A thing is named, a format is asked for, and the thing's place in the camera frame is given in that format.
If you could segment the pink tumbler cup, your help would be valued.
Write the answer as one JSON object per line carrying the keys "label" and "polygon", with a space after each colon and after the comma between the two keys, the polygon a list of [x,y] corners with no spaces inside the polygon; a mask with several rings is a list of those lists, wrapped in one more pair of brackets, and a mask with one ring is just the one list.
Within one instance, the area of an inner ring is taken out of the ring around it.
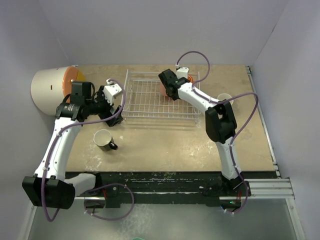
{"label": "pink tumbler cup", "polygon": [[160,85],[159,85],[159,92],[160,92],[160,94],[161,94],[162,96],[164,96],[164,97],[167,97],[167,96],[168,96],[167,93],[166,93],[166,88],[164,87],[163,84],[160,84]]}

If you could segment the orange cup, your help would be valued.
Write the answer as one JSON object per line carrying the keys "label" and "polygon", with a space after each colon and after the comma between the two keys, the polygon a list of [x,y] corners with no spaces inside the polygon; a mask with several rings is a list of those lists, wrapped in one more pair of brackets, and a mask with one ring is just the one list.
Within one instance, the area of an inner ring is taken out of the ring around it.
{"label": "orange cup", "polygon": [[187,79],[188,79],[191,83],[194,83],[194,82],[195,82],[194,79],[193,79],[193,77],[190,76],[190,75],[187,77]]}

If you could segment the black faceted mug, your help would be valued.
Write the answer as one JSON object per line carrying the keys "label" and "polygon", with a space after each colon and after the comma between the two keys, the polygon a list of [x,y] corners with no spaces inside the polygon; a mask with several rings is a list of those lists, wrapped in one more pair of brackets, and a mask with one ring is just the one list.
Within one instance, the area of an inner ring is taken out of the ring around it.
{"label": "black faceted mug", "polygon": [[106,129],[98,130],[93,136],[93,142],[105,152],[118,149],[112,134]]}

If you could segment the light blue mug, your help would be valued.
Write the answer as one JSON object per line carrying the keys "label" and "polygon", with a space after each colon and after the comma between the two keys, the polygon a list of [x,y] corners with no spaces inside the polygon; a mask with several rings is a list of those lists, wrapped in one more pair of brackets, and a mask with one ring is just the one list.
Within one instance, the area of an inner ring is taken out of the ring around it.
{"label": "light blue mug", "polygon": [[218,102],[223,102],[226,100],[230,100],[232,98],[232,96],[228,93],[221,93],[217,96]]}

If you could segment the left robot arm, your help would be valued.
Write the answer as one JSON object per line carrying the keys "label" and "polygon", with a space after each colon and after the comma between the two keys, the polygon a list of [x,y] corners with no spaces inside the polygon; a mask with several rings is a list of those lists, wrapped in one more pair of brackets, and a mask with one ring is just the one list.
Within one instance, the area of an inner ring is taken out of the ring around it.
{"label": "left robot arm", "polygon": [[124,94],[123,85],[107,79],[95,90],[93,83],[74,81],[71,92],[56,108],[53,133],[42,161],[33,176],[26,176],[22,188],[36,207],[69,209],[75,197],[88,192],[98,196],[103,184],[94,173],[80,173],[66,178],[66,167],[75,139],[89,116],[98,115],[99,122],[115,124],[123,106],[114,108],[114,100]]}

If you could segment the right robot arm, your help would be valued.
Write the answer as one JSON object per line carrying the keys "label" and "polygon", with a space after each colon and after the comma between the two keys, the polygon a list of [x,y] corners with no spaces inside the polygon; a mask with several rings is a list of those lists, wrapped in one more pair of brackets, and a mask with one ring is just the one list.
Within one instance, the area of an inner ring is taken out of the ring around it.
{"label": "right robot arm", "polygon": [[219,102],[211,98],[187,78],[178,78],[170,69],[164,70],[158,77],[169,98],[174,101],[186,101],[204,114],[205,132],[216,144],[221,162],[223,192],[228,196],[233,196],[240,190],[240,185],[243,185],[243,195],[248,197],[249,186],[237,160],[235,148],[237,122],[232,105],[229,102]]}

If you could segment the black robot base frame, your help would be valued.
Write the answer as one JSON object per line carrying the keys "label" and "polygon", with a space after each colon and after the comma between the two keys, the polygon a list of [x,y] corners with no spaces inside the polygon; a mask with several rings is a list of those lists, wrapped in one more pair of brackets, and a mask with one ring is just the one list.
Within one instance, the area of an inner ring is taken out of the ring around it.
{"label": "black robot base frame", "polygon": [[245,196],[241,183],[227,183],[218,171],[101,171],[95,191],[81,197],[106,200],[106,208],[122,204],[226,205],[221,197],[238,200]]}

